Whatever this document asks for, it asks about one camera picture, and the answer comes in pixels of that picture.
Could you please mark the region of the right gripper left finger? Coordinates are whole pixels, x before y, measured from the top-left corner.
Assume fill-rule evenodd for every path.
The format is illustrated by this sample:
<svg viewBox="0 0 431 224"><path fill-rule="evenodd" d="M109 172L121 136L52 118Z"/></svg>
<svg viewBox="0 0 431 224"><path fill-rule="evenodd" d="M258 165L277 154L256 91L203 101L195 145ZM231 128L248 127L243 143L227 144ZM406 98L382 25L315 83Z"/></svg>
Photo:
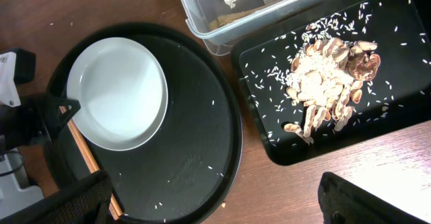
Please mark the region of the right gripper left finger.
<svg viewBox="0 0 431 224"><path fill-rule="evenodd" d="M1 224L112 223L109 211L111 196L111 179L105 171L99 170L3 218Z"/></svg>

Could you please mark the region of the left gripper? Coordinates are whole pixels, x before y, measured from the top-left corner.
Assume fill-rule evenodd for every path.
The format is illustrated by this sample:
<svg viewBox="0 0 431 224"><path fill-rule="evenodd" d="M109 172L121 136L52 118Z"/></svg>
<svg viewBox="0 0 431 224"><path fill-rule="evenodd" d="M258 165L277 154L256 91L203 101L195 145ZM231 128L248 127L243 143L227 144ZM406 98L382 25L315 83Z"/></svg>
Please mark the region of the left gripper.
<svg viewBox="0 0 431 224"><path fill-rule="evenodd" d="M17 55L14 82L18 90L19 85L34 79L36 55L22 48L10 48L2 51L1 55L7 52L15 52ZM1 104L2 153L21 146L43 145L51 138L56 139L81 108L77 100L50 94L19 97L21 106L12 108Z"/></svg>

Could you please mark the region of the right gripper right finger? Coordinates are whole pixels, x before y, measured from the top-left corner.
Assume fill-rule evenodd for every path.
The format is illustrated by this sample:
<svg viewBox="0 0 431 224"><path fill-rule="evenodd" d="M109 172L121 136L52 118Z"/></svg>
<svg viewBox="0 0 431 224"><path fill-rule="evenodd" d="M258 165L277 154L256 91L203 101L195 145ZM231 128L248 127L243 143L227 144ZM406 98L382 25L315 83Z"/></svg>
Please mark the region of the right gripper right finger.
<svg viewBox="0 0 431 224"><path fill-rule="evenodd" d="M332 172L322 175L318 200L324 224L426 224Z"/></svg>

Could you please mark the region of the wooden chopstick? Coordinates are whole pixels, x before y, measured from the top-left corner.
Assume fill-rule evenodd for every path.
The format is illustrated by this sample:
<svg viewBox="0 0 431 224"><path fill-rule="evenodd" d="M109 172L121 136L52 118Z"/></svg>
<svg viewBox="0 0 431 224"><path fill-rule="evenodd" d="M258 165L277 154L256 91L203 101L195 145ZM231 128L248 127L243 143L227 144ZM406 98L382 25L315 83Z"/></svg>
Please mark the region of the wooden chopstick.
<svg viewBox="0 0 431 224"><path fill-rule="evenodd" d="M69 128L69 131L79 149L79 152L81 153L81 156L83 157L89 171L91 174L94 172L97 172L100 170L99 165L97 164L94 156L92 155L92 152L90 151L90 148L88 147L83 135L80 133L79 129L76 127L73 120L70 120L67 123L67 126ZM111 194L110 197L110 204L109 204L109 211L114 220L118 220L119 217L123 214L123 211L114 197L114 194Z"/></svg>

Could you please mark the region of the grey plate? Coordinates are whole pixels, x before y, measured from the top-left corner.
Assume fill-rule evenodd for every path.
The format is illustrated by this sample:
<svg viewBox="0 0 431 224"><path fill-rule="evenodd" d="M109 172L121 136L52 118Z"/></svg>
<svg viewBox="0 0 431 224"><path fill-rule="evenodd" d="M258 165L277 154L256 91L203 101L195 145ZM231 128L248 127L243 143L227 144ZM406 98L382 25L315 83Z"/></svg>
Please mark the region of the grey plate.
<svg viewBox="0 0 431 224"><path fill-rule="evenodd" d="M128 151L148 142L164 121L168 84L157 58L121 37L99 40L75 59L67 97L80 109L73 121L93 144Z"/></svg>

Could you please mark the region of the food scraps pile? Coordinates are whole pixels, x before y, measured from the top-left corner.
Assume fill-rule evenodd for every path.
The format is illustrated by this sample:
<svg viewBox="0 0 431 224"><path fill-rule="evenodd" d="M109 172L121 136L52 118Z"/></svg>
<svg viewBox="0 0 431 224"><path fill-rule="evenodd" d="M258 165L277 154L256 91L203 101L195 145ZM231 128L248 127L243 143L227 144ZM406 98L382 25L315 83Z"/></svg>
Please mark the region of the food scraps pile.
<svg viewBox="0 0 431 224"><path fill-rule="evenodd" d="M377 48L375 42L359 40L350 45L331 38L301 49L290 63L284 83L292 105L305 107L304 123L287 123L284 131L307 144L314 143L312 131L324 121L333 120L333 130L341 131L355 110L349 103L360 103L364 82L372 81L378 73L381 57L375 53Z"/></svg>

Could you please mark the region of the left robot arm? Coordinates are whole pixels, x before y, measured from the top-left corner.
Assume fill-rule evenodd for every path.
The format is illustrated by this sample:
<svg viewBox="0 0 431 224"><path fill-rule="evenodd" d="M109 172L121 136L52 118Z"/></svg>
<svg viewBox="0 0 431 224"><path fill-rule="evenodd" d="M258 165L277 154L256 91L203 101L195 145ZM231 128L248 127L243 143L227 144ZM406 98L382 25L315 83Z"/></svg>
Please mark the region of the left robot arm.
<svg viewBox="0 0 431 224"><path fill-rule="evenodd" d="M1 218L42 200L31 185L19 147L52 143L80 109L52 94L20 97L17 86L34 79L36 55L22 48L1 52Z"/></svg>

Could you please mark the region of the black rectangular tray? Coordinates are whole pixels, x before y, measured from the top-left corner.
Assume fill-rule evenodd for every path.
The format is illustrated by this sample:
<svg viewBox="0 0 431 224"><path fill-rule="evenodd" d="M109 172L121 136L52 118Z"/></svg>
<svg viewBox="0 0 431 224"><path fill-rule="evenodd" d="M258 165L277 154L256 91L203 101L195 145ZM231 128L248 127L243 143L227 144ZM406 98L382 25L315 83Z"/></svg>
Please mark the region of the black rectangular tray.
<svg viewBox="0 0 431 224"><path fill-rule="evenodd" d="M430 0L329 0L232 64L270 160L311 159L430 119Z"/></svg>

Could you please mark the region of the clear plastic bin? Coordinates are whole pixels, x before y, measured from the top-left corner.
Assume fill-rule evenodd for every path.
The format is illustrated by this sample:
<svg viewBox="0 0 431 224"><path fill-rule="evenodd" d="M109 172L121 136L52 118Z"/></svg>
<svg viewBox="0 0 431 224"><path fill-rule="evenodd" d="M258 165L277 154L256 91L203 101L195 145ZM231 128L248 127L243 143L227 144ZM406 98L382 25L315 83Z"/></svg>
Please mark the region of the clear plastic bin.
<svg viewBox="0 0 431 224"><path fill-rule="evenodd" d="M231 9L224 0L181 0L186 24L216 56L230 53L236 41L324 0L237 0Z"/></svg>

